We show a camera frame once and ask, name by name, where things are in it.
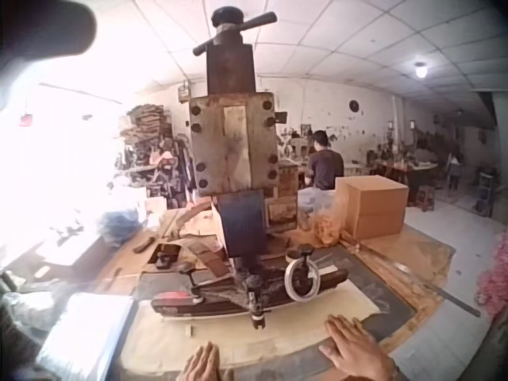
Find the finger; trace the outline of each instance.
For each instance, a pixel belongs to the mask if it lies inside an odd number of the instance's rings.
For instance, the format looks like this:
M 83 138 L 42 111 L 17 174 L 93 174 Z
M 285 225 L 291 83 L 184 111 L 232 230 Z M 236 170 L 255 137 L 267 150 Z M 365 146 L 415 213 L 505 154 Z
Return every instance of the finger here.
M 335 365 L 335 368 L 337 368 L 337 369 L 342 368 L 343 358 L 334 347 L 331 347 L 329 345 L 320 345 L 319 350 L 321 351 L 321 353 L 323 355 L 328 357 L 333 362 L 333 365 Z
M 356 340 L 358 337 L 356 335 L 355 329 L 352 324 L 342 315 L 338 315 L 334 318 L 334 321 L 337 323 L 342 333 L 348 340 Z
M 205 377 L 207 379 L 208 376 L 211 378 L 212 375 L 216 375 L 219 370 L 219 348 L 216 345 L 212 345 L 212 350 L 210 352 L 210 357 L 206 363 L 205 369 Z
M 334 317 L 330 315 L 328 317 L 328 321 L 330 325 L 333 326 L 335 330 L 340 332 L 348 342 L 351 340 L 356 340 L 356 336 L 351 332 L 349 327 L 339 317 Z
M 344 334 L 337 328 L 337 326 L 331 321 L 325 322 L 326 332 L 332 337 L 335 345 L 339 348 L 339 351 L 343 352 L 347 350 L 349 341 L 346 339 Z
M 198 365 L 196 365 L 196 368 L 191 373 L 194 377 L 202 375 L 205 372 L 208 359 L 210 358 L 210 353 L 212 352 L 212 347 L 212 343 L 209 342 L 203 349 L 203 354 L 199 359 Z
M 189 370 L 189 368 L 191 367 L 191 362 L 192 360 L 194 359 L 194 355 L 192 355 L 191 357 L 189 357 L 189 359 L 187 360 L 187 362 L 185 363 L 185 367 L 183 367 L 183 370 L 182 370 L 182 373 L 185 373 L 186 371 Z
M 201 359 L 202 354 L 203 354 L 203 347 L 200 346 L 198 348 L 198 350 L 196 351 L 196 353 L 192 356 L 192 358 L 190 360 L 189 368 L 187 369 L 187 371 L 192 371 L 193 369 L 195 369 L 198 366 L 198 362 L 199 362 L 199 359 Z
M 370 342 L 375 343 L 375 338 L 364 328 L 361 321 L 356 317 L 352 319 L 352 323 L 355 326 L 356 330 L 363 336 L 365 336 Z

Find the black t-shirt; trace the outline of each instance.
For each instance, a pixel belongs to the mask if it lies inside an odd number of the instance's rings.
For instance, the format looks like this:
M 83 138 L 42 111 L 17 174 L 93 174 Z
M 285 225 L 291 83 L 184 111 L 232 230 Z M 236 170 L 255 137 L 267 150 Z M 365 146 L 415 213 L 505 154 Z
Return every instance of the black t-shirt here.
M 310 155 L 307 172 L 316 188 L 329 191 L 335 189 L 335 178 L 344 176 L 344 161 L 340 153 L 323 149 Z

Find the metal ruler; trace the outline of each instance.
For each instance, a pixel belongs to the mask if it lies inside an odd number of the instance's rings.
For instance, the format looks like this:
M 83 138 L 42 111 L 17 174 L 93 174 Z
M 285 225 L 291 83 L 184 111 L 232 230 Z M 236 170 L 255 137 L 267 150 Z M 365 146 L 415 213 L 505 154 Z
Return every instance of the metal ruler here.
M 474 307 L 469 306 L 465 302 L 462 302 L 460 299 L 456 298 L 452 294 L 449 294 L 447 291 L 443 290 L 439 286 L 436 286 L 435 284 L 431 283 L 427 279 L 422 278 L 420 275 L 415 274 L 406 265 L 400 264 L 399 262 L 395 262 L 394 260 L 388 258 L 387 256 L 384 256 L 380 252 L 377 252 L 376 250 L 372 250 L 371 248 L 368 248 L 367 246 L 356 242 L 356 247 L 358 247 L 358 246 L 360 246 L 360 248 L 362 250 L 364 250 L 365 252 L 368 252 L 370 255 L 380 258 L 384 263 L 389 264 L 390 266 L 396 268 L 400 272 L 403 272 L 404 274 L 408 275 L 412 280 L 414 280 L 418 284 L 422 285 L 423 287 L 431 290 L 432 292 L 435 292 L 442 298 L 452 302 L 453 304 L 455 304 L 457 307 L 461 308 L 462 310 L 470 313 L 473 316 L 476 316 L 477 318 L 482 316 L 482 313 L 479 310 L 477 310 Z

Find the ceiling light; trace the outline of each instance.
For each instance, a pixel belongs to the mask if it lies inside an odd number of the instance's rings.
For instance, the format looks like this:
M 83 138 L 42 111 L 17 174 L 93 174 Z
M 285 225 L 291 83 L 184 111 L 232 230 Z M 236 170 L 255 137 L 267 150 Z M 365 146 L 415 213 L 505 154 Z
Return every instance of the ceiling light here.
M 416 70 L 416 76 L 418 78 L 425 78 L 427 76 L 427 73 L 429 70 L 427 69 L 427 65 L 425 65 L 423 62 L 417 62 L 414 65 L 414 68 Z

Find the man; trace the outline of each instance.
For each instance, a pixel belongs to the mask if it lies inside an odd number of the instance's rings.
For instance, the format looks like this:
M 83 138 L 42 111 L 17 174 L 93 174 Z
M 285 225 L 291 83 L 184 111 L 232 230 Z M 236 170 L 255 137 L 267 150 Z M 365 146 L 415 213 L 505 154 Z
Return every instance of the man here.
M 344 161 L 340 153 L 329 149 L 328 136 L 323 130 L 313 134 L 316 152 L 310 155 L 305 175 L 305 184 L 323 191 L 335 189 L 335 178 L 344 176 Z
M 417 163 L 437 163 L 437 156 L 429 150 L 429 145 L 425 139 L 418 139 L 414 158 Z

